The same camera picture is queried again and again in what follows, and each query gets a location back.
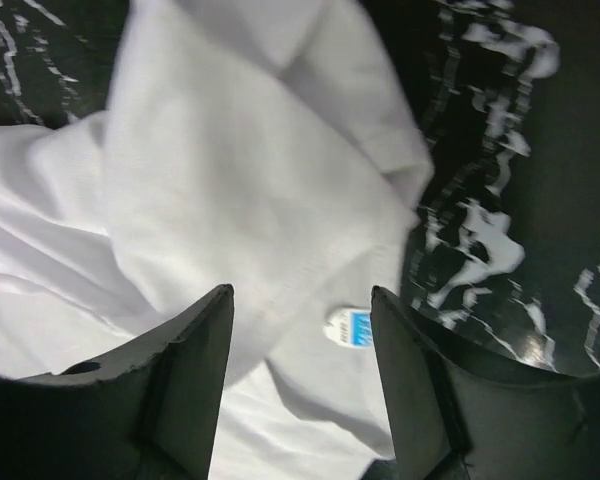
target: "small tag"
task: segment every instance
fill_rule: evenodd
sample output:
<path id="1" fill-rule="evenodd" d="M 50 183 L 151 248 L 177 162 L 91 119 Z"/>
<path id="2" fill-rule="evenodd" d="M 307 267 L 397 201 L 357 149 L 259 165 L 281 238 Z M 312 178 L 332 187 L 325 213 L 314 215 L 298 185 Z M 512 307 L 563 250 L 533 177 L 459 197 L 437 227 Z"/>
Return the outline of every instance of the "small tag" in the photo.
<path id="1" fill-rule="evenodd" d="M 373 345 L 369 310 L 340 308 L 324 326 L 324 334 L 341 347 L 368 348 Z"/>

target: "black marble surface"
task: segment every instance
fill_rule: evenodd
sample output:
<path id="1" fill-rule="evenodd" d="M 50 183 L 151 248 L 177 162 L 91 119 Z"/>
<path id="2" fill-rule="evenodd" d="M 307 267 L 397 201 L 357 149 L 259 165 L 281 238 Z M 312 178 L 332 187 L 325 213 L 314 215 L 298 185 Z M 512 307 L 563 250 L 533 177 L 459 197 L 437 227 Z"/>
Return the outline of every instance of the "black marble surface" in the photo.
<path id="1" fill-rule="evenodd" d="M 522 363 L 600 372 L 600 0 L 367 6 L 436 166 L 405 302 Z"/>
<path id="2" fill-rule="evenodd" d="M 105 107 L 128 0 L 0 0 L 0 125 Z"/>

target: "hole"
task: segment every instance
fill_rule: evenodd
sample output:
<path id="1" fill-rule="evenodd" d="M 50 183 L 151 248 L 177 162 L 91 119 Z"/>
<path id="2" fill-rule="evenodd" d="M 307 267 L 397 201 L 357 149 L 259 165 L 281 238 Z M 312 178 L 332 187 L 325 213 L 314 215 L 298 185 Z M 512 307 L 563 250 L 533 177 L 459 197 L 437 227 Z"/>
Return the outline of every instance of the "hole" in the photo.
<path id="1" fill-rule="evenodd" d="M 99 368 L 100 364 L 98 362 L 82 362 L 74 365 L 73 367 L 69 367 L 67 370 L 62 372 L 62 375 L 77 375 L 79 373 L 95 372 Z"/>

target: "blue tag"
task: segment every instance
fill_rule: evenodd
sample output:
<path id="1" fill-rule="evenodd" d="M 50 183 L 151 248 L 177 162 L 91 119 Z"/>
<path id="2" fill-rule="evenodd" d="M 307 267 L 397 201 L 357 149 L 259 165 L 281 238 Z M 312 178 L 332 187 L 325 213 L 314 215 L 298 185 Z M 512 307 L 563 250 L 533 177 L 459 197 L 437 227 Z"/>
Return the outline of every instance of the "blue tag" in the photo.
<path id="1" fill-rule="evenodd" d="M 368 348 L 373 345 L 369 310 L 340 308 L 329 316 L 324 333 L 341 347 Z"/>
<path id="2" fill-rule="evenodd" d="M 354 347 L 370 347 L 373 344 L 371 316 L 366 312 L 351 314 L 351 343 Z"/>

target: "white cloth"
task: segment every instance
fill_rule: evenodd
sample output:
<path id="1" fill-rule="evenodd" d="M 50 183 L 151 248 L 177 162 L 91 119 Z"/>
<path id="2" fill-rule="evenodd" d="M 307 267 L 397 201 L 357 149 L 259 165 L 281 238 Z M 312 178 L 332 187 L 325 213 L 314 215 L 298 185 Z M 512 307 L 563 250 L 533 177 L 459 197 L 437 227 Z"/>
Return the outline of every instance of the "white cloth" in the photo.
<path id="1" fill-rule="evenodd" d="M 231 283 L 210 478 L 357 479 L 391 455 L 377 366 L 322 324 L 397 288 L 429 174 L 352 0 L 137 0 L 106 112 L 0 127 L 0 373 L 60 372 Z"/>

